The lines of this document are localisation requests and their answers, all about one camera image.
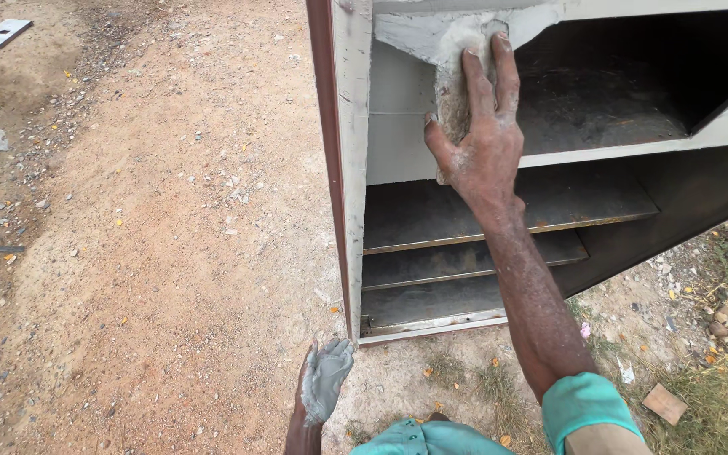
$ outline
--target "sandy soil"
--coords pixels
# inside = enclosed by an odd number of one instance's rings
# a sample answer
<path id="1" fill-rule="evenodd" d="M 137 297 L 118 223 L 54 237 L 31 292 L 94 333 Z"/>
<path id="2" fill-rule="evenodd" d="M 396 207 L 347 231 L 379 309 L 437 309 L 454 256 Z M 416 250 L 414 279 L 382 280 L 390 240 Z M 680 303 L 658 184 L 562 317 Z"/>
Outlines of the sandy soil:
<path id="1" fill-rule="evenodd" d="M 0 253 L 0 453 L 281 451 L 310 339 L 345 333 L 302 2 L 5 17 L 35 27 L 0 50 L 0 245 L 26 247 Z M 668 338 L 703 342 L 664 328 L 689 303 L 666 306 L 657 271 L 633 274 L 581 296 L 608 316 L 595 333 L 665 360 Z M 484 428 L 467 384 L 423 377 L 435 351 L 518 372 L 506 328 L 361 350 L 324 451 L 435 401 Z"/>

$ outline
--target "hand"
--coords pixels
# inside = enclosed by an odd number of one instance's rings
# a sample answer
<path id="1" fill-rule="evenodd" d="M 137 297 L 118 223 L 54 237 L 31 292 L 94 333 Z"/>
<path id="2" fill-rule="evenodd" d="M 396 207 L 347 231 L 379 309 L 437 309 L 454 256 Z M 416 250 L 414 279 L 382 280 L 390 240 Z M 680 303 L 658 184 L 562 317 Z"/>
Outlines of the hand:
<path id="1" fill-rule="evenodd" d="M 500 228 L 507 216 L 518 216 L 524 202 L 513 193 L 524 138 L 515 122 L 519 106 L 519 73 L 511 42 L 504 33 L 492 36 L 496 61 L 496 96 L 474 53 L 463 50 L 471 129 L 459 145 L 426 114 L 426 145 L 451 186 L 468 203 L 483 230 Z"/>
<path id="2" fill-rule="evenodd" d="M 306 427 L 330 419 L 341 384 L 353 367 L 353 345 L 347 338 L 333 338 L 318 352 L 317 347 L 314 340 L 299 372 L 296 401 L 305 409 Z"/>

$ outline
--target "litter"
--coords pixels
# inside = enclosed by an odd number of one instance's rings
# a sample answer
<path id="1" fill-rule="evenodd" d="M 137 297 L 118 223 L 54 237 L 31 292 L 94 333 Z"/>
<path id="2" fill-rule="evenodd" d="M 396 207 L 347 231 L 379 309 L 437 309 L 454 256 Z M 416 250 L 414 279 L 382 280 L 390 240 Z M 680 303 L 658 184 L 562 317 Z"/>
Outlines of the litter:
<path id="1" fill-rule="evenodd" d="M 629 367 L 623 367 L 622 362 L 620 361 L 620 358 L 617 357 L 617 364 L 620 365 L 620 374 L 622 375 L 622 382 L 625 384 L 631 384 L 633 382 L 633 367 L 629 365 Z"/>
<path id="2" fill-rule="evenodd" d="M 673 426 L 679 422 L 679 418 L 687 410 L 687 403 L 676 398 L 661 384 L 653 387 L 648 396 L 642 400 L 642 404 Z"/>

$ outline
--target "fingers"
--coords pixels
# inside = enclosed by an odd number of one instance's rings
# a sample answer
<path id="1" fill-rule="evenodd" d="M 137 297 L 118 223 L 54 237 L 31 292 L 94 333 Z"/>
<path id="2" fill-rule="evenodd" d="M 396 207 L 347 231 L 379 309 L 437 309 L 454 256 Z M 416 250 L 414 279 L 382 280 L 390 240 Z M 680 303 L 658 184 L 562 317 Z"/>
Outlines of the fingers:
<path id="1" fill-rule="evenodd" d="M 322 347 L 322 350 L 319 351 L 319 355 L 321 356 L 323 354 L 333 353 L 333 350 L 336 349 L 337 346 L 339 346 L 339 338 L 333 338 L 328 342 L 328 344 Z"/>
<path id="2" fill-rule="evenodd" d="M 515 117 L 519 107 L 520 80 L 513 47 L 504 32 L 491 37 L 490 47 L 493 50 L 493 60 L 496 61 L 496 112 Z"/>
<path id="3" fill-rule="evenodd" d="M 454 154 L 455 146 L 448 140 L 442 126 L 437 122 L 437 116 L 431 112 L 426 114 L 426 129 L 424 131 L 426 146 L 431 150 L 437 165 L 443 172 L 450 171 L 451 156 Z"/>
<path id="4" fill-rule="evenodd" d="M 495 111 L 493 103 L 493 85 L 482 71 L 482 62 L 476 56 L 474 48 L 463 50 L 463 72 L 468 83 L 468 103 L 471 107 L 471 118 L 492 116 Z"/>

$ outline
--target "metal plate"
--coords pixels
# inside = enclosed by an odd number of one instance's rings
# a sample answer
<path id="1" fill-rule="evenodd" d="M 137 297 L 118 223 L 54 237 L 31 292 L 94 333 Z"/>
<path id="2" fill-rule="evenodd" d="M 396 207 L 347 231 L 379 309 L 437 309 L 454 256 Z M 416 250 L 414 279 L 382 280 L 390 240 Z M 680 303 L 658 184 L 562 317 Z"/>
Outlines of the metal plate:
<path id="1" fill-rule="evenodd" d="M 361 336 L 504 317 L 494 276 L 392 287 L 361 295 Z"/>
<path id="2" fill-rule="evenodd" d="M 607 162 L 519 170 L 530 233 L 631 221 L 659 212 L 628 172 Z M 407 181 L 367 187 L 364 254 L 480 241 L 471 209 L 450 186 Z"/>
<path id="3" fill-rule="evenodd" d="M 7 46 L 16 36 L 21 35 L 29 27 L 32 27 L 31 20 L 5 19 L 0 23 L 0 48 Z"/>
<path id="4" fill-rule="evenodd" d="M 589 258 L 574 230 L 533 234 L 547 265 L 563 265 Z M 484 241 L 407 249 L 364 256 L 361 290 L 432 283 L 448 279 L 495 274 L 488 244 Z"/>

